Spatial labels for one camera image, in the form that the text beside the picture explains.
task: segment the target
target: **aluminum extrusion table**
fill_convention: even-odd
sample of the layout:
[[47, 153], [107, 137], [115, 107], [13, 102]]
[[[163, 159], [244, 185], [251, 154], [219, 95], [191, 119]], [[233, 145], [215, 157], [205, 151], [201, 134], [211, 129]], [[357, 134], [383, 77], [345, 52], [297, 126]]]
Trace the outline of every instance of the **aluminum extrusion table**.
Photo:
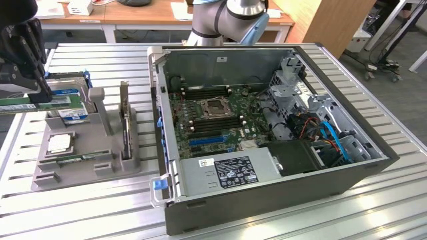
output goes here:
[[[60, 190], [32, 193], [45, 113], [16, 115], [0, 152], [0, 238], [8, 239], [379, 239], [427, 237], [425, 146], [379, 103], [328, 51], [300, 46], [383, 136], [400, 160], [343, 195], [167, 236], [161, 208], [149, 204], [149, 179], [159, 175], [149, 94], [147, 48], [155, 44], [60, 44], [48, 55], [51, 73], [91, 71], [105, 87], [105, 106], [116, 109], [120, 81], [129, 82], [137, 110], [141, 173]], [[324, 91], [312, 74], [307, 79]]]

